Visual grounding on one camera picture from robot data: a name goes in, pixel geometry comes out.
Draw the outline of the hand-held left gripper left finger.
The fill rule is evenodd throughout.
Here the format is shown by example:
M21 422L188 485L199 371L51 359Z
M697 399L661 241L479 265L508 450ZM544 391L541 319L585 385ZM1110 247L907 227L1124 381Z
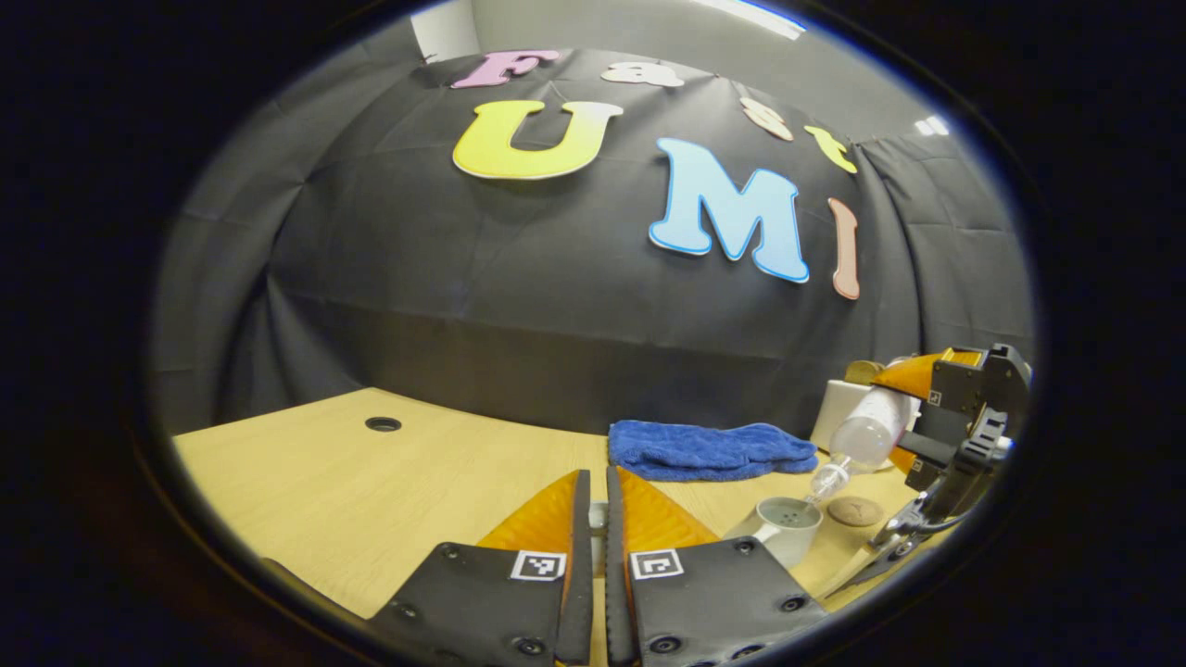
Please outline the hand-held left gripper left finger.
M565 474L477 544L440 542L369 628L420 666L586 666L589 472Z

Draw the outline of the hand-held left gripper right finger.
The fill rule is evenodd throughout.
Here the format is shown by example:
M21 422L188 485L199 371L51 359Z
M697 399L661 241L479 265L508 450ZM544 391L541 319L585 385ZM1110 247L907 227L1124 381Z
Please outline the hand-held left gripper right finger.
M757 536L718 536L620 466L606 478L612 666L734 666L825 620L825 608Z

